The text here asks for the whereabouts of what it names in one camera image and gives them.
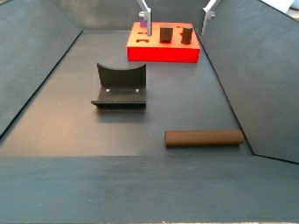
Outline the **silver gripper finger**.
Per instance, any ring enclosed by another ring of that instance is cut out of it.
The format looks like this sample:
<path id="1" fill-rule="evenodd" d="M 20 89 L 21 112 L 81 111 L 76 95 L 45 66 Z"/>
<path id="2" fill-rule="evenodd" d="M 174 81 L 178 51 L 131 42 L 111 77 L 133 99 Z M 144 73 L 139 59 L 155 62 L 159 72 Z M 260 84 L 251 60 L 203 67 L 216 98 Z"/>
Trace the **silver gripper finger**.
<path id="1" fill-rule="evenodd" d="M 152 10 L 147 5 L 145 0 L 136 0 L 136 2 L 141 9 L 139 11 L 139 17 L 140 19 L 147 21 L 147 27 L 144 28 L 147 29 L 147 36 L 151 37 L 152 36 Z"/>
<path id="2" fill-rule="evenodd" d="M 220 4 L 222 0 L 210 0 L 208 4 L 203 7 L 203 20 L 202 20 L 202 28 L 200 28 L 200 35 L 204 34 L 207 23 L 212 20 L 216 16 L 215 9 Z"/>

